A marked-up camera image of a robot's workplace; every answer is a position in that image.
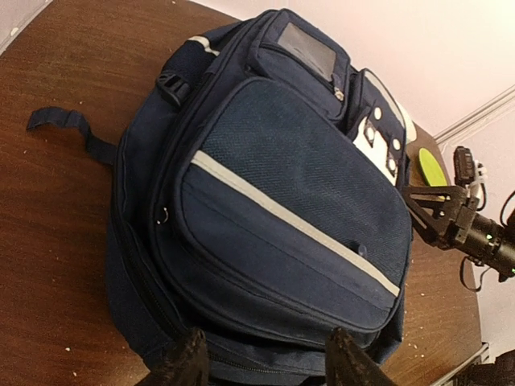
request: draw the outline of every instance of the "backpack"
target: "backpack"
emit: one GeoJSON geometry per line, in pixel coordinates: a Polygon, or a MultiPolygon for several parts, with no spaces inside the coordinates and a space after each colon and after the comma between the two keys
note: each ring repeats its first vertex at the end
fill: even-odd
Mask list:
{"type": "Polygon", "coordinates": [[[402,341],[410,215],[406,115],[368,69],[290,10],[190,38],[117,146],[105,281],[149,368],[193,327],[212,384],[323,383],[343,327],[382,363],[402,341]]]}

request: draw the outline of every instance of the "wooden table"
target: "wooden table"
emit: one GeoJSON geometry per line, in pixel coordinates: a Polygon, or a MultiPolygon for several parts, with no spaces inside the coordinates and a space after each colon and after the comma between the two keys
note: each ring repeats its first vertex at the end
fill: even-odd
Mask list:
{"type": "MultiPolygon", "coordinates": [[[[57,0],[0,56],[1,385],[128,386],[146,373],[106,305],[110,172],[75,130],[27,134],[31,111],[79,109],[115,142],[168,56],[230,21],[181,0],[57,0]]],[[[459,254],[417,238],[413,260],[406,342],[384,366],[400,385],[429,384],[480,346],[459,254]]]]}

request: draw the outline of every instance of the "yellow-green round object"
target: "yellow-green round object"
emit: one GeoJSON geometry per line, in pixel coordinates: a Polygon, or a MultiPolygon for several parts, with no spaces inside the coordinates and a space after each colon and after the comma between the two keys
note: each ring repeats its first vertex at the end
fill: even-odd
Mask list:
{"type": "Polygon", "coordinates": [[[436,160],[435,156],[425,148],[420,149],[418,152],[418,161],[422,169],[422,175],[426,180],[426,184],[430,187],[446,187],[447,180],[445,173],[436,160]]]}

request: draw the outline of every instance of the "white panel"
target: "white panel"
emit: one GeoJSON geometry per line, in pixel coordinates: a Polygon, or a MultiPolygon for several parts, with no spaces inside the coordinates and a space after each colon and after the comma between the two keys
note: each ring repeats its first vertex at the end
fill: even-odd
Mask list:
{"type": "Polygon", "coordinates": [[[51,0],[0,0],[0,55],[51,0]]]}
{"type": "Polygon", "coordinates": [[[238,18],[290,7],[371,68],[435,135],[515,84],[513,0],[198,0],[238,18]]]}
{"type": "MultiPolygon", "coordinates": [[[[499,223],[499,212],[508,195],[515,190],[515,111],[494,121],[479,133],[450,143],[443,149],[447,169],[453,170],[452,154],[458,145],[469,147],[474,158],[488,169],[488,205],[481,212],[484,216],[499,223]]],[[[515,200],[507,214],[513,210],[515,200]]],[[[476,279],[483,269],[475,271],[476,279]]],[[[456,262],[458,280],[458,262],[456,262]]],[[[491,355],[496,357],[505,351],[515,349],[515,278],[505,283],[497,282],[497,274],[492,269],[484,278],[483,290],[478,294],[481,334],[485,342],[491,343],[491,355]]]]}

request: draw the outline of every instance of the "white stripe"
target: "white stripe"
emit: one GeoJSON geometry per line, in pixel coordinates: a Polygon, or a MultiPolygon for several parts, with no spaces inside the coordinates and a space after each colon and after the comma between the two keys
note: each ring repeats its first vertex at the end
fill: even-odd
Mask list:
{"type": "Polygon", "coordinates": [[[205,36],[192,36],[188,40],[202,44],[204,46],[204,51],[213,54],[214,56],[218,56],[220,54],[220,51],[212,50],[211,47],[209,47],[209,40],[205,36]]]}
{"type": "Polygon", "coordinates": [[[324,247],[332,250],[337,255],[340,255],[345,260],[355,265],[358,269],[366,272],[370,277],[373,277],[375,280],[381,283],[393,295],[399,295],[399,288],[390,280],[388,280],[388,278],[383,275],[379,269],[374,267],[363,257],[357,253],[354,253],[352,250],[340,244],[338,241],[332,239],[325,233],[322,233],[320,230],[313,227],[307,221],[304,221],[295,213],[283,207],[281,204],[276,203],[262,191],[258,190],[250,183],[247,183],[238,175],[235,175],[232,171],[218,163],[203,151],[199,150],[196,152],[195,157],[192,159],[192,163],[207,171],[210,175],[230,186],[235,191],[238,191],[247,198],[253,200],[255,203],[265,208],[274,216],[277,216],[279,219],[298,229],[300,232],[311,237],[313,240],[316,240],[324,247]]]}

